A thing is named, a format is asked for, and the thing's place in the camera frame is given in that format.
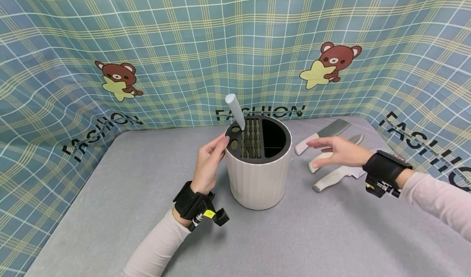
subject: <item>wrist-mounted camera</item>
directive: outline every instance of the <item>wrist-mounted camera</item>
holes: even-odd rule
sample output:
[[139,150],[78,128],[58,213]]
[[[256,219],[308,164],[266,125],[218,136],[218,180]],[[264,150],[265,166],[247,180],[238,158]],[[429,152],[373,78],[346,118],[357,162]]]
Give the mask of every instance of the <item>wrist-mounted camera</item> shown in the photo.
[[190,188],[190,184],[191,181],[186,182],[173,200],[180,217],[192,221],[188,228],[190,231],[198,226],[203,217],[212,219],[218,226],[222,226],[229,221],[229,216],[224,209],[216,212],[212,202],[214,193],[210,192],[208,195],[199,192],[194,193]]
[[378,150],[363,166],[363,171],[367,173],[366,191],[380,198],[385,193],[399,197],[401,192],[396,179],[404,169],[412,169],[412,165],[383,150]]

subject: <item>hand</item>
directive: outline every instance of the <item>hand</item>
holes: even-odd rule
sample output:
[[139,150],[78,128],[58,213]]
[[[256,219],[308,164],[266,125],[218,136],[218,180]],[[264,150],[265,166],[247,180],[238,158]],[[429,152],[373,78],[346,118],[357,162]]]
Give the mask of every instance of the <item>hand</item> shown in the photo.
[[207,195],[214,188],[216,171],[226,154],[227,144],[229,144],[229,137],[224,137],[224,134],[221,134],[198,150],[195,175],[190,185],[193,192]]
[[321,168],[330,164],[341,164],[350,167],[361,167],[366,164],[373,155],[372,152],[351,143],[341,137],[324,137],[311,140],[308,146],[322,149],[322,152],[333,152],[331,157],[316,160],[312,163],[313,168]]

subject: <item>black knife block top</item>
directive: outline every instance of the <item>black knife block top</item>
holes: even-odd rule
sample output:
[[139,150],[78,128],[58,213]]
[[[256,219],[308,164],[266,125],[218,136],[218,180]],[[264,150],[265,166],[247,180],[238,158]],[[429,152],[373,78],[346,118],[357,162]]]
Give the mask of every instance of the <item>black knife block top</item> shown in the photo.
[[248,163],[263,164],[282,157],[291,146],[291,135],[284,124],[263,115],[245,116],[245,129],[233,122],[226,131],[227,151]]

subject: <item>white knife holder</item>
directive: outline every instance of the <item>white knife holder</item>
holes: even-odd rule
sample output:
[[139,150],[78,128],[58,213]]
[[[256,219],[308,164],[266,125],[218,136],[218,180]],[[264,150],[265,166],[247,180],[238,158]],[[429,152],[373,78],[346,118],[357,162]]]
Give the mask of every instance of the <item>white knife holder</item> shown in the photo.
[[269,209],[285,195],[292,137],[269,116],[249,115],[245,129],[233,122],[226,131],[227,170],[232,195],[245,208]]

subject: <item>teddy bear print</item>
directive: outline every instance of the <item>teddy bear print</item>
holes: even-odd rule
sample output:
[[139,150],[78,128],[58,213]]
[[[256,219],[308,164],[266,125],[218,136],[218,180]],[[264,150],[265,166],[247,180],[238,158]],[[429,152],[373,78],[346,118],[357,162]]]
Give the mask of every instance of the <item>teddy bear print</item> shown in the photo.
[[114,88],[111,89],[112,86],[109,86],[110,89],[105,88],[108,91],[119,91],[122,90],[124,93],[128,93],[134,96],[140,96],[143,95],[142,91],[136,90],[136,88],[133,87],[133,85],[136,83],[136,69],[134,66],[130,63],[121,63],[121,64],[114,64],[114,63],[109,63],[109,64],[103,64],[99,61],[95,61],[95,65],[101,69],[103,73],[103,77],[106,77],[105,80],[109,82],[111,80],[112,82],[115,82],[119,84],[119,87],[114,86]]
[[331,42],[325,42],[321,47],[321,56],[319,61],[322,62],[324,67],[335,66],[332,73],[324,75],[325,79],[332,82],[340,81],[339,70],[346,68],[352,63],[353,59],[361,53],[360,46],[353,46],[352,48],[338,45],[335,46]]
[[307,90],[316,85],[340,81],[339,71],[352,63],[353,59],[361,53],[361,47],[335,46],[332,42],[325,42],[321,46],[321,52],[321,56],[312,63],[311,68],[299,75],[301,79],[307,81]]

